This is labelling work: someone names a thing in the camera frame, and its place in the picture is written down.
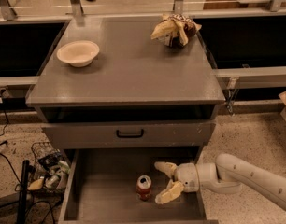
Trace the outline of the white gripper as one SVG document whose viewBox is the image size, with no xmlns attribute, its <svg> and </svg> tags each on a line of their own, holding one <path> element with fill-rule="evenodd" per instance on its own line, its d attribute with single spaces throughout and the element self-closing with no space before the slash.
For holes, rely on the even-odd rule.
<svg viewBox="0 0 286 224">
<path fill-rule="evenodd" d="M 155 197 L 157 204 L 169 203 L 177 199 L 183 191 L 189 193 L 199 190 L 198 173 L 193 163 L 183 163 L 177 167 L 172 162 L 157 161 L 154 167 L 170 179 L 175 177 L 176 180 L 170 180 L 167 187 Z"/>
</svg>

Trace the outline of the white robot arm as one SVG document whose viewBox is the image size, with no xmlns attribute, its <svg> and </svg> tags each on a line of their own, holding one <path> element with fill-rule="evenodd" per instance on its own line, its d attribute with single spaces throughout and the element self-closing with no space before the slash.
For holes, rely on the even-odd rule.
<svg viewBox="0 0 286 224">
<path fill-rule="evenodd" d="M 234 155 L 222 153 L 214 163 L 202 164 L 188 162 L 176 165 L 157 161 L 154 167 L 170 178 L 167 187 L 156 195 L 157 204 L 170 203 L 183 192 L 197 192 L 201 188 L 219 194 L 234 194 L 246 185 L 286 211 L 286 178 Z"/>
</svg>

